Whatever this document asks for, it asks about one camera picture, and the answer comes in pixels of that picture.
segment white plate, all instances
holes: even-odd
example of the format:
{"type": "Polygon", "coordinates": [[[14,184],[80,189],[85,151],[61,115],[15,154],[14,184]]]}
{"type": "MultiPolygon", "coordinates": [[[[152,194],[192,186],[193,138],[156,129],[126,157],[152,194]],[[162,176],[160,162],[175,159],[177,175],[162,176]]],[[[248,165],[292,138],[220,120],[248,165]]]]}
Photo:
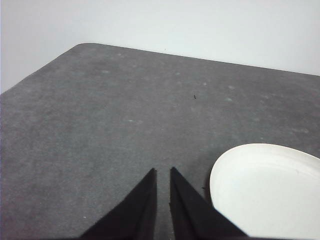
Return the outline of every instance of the white plate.
{"type": "Polygon", "coordinates": [[[214,208],[251,237],[320,240],[320,159],[292,148],[234,147],[210,175],[214,208]]]}

